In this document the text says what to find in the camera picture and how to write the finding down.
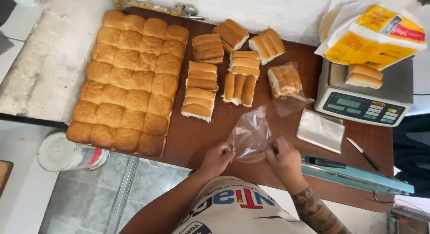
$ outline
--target white bucket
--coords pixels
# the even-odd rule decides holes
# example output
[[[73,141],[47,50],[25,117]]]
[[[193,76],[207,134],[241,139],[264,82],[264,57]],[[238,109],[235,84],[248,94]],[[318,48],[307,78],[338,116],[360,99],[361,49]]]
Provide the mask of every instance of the white bucket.
[[[64,132],[47,136],[39,146],[37,161],[47,171],[95,170],[109,161],[109,151],[70,142]]]

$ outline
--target digital scale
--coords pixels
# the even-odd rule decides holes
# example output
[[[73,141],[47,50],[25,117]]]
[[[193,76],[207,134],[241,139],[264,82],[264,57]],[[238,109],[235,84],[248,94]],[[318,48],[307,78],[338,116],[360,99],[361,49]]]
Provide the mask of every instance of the digital scale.
[[[395,127],[414,103],[412,57],[382,70],[379,89],[345,84],[348,66],[324,59],[315,110],[367,124]]]

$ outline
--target red label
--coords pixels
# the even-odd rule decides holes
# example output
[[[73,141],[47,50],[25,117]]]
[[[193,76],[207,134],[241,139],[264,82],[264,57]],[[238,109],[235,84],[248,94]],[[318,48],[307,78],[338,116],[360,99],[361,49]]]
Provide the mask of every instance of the red label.
[[[426,34],[424,32],[411,30],[409,28],[403,27],[402,25],[398,24],[393,31],[391,31],[390,35],[408,38],[412,40],[417,41],[425,41],[426,40]]]
[[[89,163],[84,167],[84,169],[87,169],[87,168],[93,167],[93,164],[94,164],[95,162],[97,162],[97,160],[99,160],[99,159],[100,159],[100,156],[101,156],[101,149],[99,149],[99,148],[95,148],[94,156],[92,157],[91,161],[89,161]]]

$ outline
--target tattoo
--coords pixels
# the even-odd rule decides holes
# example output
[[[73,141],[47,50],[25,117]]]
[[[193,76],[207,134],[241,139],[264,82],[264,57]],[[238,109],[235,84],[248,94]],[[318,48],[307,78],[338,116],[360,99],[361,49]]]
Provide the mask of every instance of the tattoo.
[[[300,220],[318,234],[351,234],[309,187],[291,197]]]

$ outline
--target gray floor tile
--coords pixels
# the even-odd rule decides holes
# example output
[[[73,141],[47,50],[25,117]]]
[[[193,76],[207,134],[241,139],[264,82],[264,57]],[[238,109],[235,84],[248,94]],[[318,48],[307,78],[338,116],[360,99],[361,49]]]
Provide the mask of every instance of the gray floor tile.
[[[171,188],[175,187],[177,184],[182,182],[182,180],[186,179],[188,177],[189,172],[190,171],[175,170],[175,175],[173,176]]]
[[[78,227],[78,228],[76,229],[75,234],[103,234],[103,232],[100,232],[100,231],[94,231],[94,230],[91,230],[91,229]]]
[[[78,226],[94,231],[105,231],[117,193],[115,190],[92,185]]]
[[[117,233],[120,232],[127,224],[127,222],[129,222],[129,220],[144,206],[145,205],[142,203],[137,203],[137,202],[128,200],[124,207],[124,211],[121,216],[120,225],[118,226]]]
[[[46,234],[74,234],[76,226],[67,225],[59,221],[51,221]]]
[[[51,221],[77,226],[90,188],[91,184],[59,179],[52,191],[42,226],[47,227]]]
[[[94,176],[97,171],[86,171],[86,170],[67,170],[61,171],[58,175],[59,179],[72,179],[84,183],[92,184]]]
[[[170,189],[175,170],[153,167],[140,161],[129,193],[129,200],[148,204]]]
[[[124,177],[129,155],[110,152],[109,162],[97,170],[93,184],[113,190],[118,190]]]

